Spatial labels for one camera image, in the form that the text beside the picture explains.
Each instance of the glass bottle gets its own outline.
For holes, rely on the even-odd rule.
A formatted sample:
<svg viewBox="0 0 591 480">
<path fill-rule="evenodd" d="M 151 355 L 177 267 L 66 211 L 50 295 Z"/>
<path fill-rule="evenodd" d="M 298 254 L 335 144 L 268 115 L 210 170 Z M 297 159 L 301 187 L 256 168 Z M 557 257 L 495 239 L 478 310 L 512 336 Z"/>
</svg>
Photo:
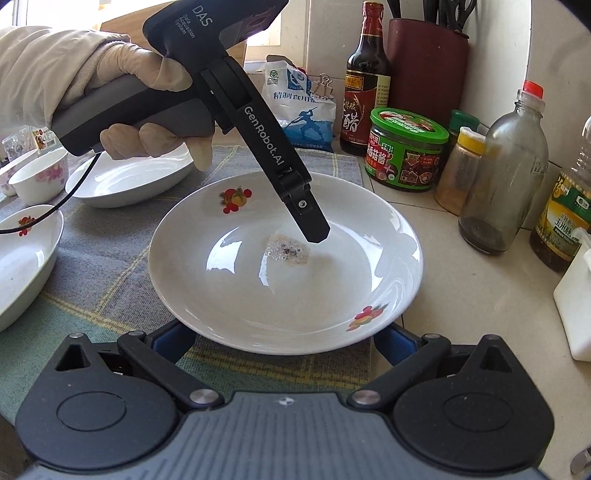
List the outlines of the glass bottle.
<svg viewBox="0 0 591 480">
<path fill-rule="evenodd" d="M 575 166 L 560 173 L 531 232 L 531 248 L 548 267 L 563 272 L 579 249 L 579 240 L 572 237 L 577 227 L 591 228 L 591 117 L 583 128 Z"/>
<path fill-rule="evenodd" d="M 540 125 L 544 89 L 525 82 L 513 113 L 486 136 L 485 152 L 459 219 L 474 248 L 500 255 L 511 246 L 548 170 L 548 142 Z"/>
<path fill-rule="evenodd" d="M 384 50 L 383 17 L 382 4 L 363 3 L 361 39 L 347 62 L 340 147 L 360 157 L 365 156 L 369 144 L 371 112 L 387 106 L 390 94 L 390 62 Z"/>
</svg>

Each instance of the plaid tablecloth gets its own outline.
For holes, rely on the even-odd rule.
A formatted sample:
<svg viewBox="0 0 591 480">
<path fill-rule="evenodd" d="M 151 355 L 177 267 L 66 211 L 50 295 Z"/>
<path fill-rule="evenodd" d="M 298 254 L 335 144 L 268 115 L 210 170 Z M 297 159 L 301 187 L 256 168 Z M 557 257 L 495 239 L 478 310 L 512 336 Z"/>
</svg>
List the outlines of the plaid tablecloth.
<svg viewBox="0 0 591 480">
<path fill-rule="evenodd" d="M 353 157 L 301 150 L 310 171 L 361 184 Z M 14 422 L 18 407 L 62 340 L 84 332 L 111 342 L 130 330 L 152 332 L 173 320 L 148 275 L 148 249 L 160 220 L 188 194 L 214 181 L 259 170 L 244 147 L 215 147 L 213 167 L 195 171 L 163 195 L 114 210 L 72 199 L 64 205 L 64 234 L 55 269 L 43 292 L 0 333 L 0 414 Z M 0 218 L 23 208 L 0 200 Z M 299 357 L 240 352 L 198 337 L 178 363 L 226 397 L 235 390 L 340 391 L 367 382 L 369 341 L 338 351 Z"/>
</svg>

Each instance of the plastic bag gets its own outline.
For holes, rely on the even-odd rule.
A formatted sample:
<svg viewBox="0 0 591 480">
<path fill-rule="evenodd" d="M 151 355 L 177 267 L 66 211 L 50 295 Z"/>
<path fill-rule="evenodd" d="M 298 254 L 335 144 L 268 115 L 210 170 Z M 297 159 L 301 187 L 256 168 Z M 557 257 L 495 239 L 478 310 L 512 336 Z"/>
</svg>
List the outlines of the plastic bag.
<svg viewBox="0 0 591 480">
<path fill-rule="evenodd" d="M 6 137 L 2 140 L 2 147 L 9 162 L 37 148 L 29 127 L 23 127 L 17 133 Z"/>
<path fill-rule="evenodd" d="M 311 80 L 286 61 L 265 64 L 262 96 L 291 144 L 332 153 L 335 99 L 316 95 L 311 88 Z"/>
</svg>

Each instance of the countertop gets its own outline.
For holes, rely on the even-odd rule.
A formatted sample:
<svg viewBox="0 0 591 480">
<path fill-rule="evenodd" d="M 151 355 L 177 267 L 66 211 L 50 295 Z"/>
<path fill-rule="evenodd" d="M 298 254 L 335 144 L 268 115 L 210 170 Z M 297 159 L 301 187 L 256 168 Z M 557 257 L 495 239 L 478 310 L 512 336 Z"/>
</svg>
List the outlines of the countertop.
<svg viewBox="0 0 591 480">
<path fill-rule="evenodd" d="M 243 145 L 235 131 L 216 134 L 214 142 Z M 570 461 L 591 444 L 591 364 L 570 356 L 553 297 L 561 276 L 532 252 L 530 232 L 522 229 L 508 252 L 489 257 L 462 239 L 457 217 L 437 204 L 433 192 L 399 192 L 372 181 L 365 171 L 363 184 L 408 219 L 423 247 L 425 275 L 403 315 L 405 328 L 416 335 L 440 333 L 458 344 L 478 343 L 487 333 L 501 335 L 554 413 L 554 437 L 541 469 L 552 480 L 589 476 L 591 470 L 572 476 Z M 388 368 L 374 351 L 373 374 Z"/>
</svg>

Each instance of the screw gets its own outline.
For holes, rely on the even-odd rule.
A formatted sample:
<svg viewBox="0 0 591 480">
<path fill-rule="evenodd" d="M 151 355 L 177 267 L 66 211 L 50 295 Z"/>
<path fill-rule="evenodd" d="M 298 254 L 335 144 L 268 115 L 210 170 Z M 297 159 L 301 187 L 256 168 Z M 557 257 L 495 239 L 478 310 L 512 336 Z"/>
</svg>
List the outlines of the screw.
<svg viewBox="0 0 591 480">
<path fill-rule="evenodd" d="M 189 399 L 197 405 L 209 405 L 215 402 L 219 397 L 220 396 L 216 391 L 208 388 L 200 388 L 199 390 L 192 391 L 189 395 Z"/>
<path fill-rule="evenodd" d="M 375 405 L 382 399 L 374 390 L 357 390 L 352 398 L 357 405 Z"/>
</svg>

